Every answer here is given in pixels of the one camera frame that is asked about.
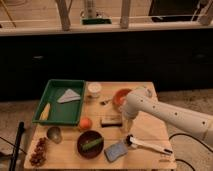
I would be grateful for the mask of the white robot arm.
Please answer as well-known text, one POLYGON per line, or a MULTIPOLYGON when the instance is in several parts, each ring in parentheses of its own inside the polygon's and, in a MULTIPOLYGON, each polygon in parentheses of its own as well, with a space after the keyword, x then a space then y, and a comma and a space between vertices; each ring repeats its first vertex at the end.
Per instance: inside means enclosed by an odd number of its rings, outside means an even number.
POLYGON ((121 107, 123 116, 134 120, 143 111, 190 133, 213 147, 213 116, 155 100, 146 87, 131 90, 121 107))

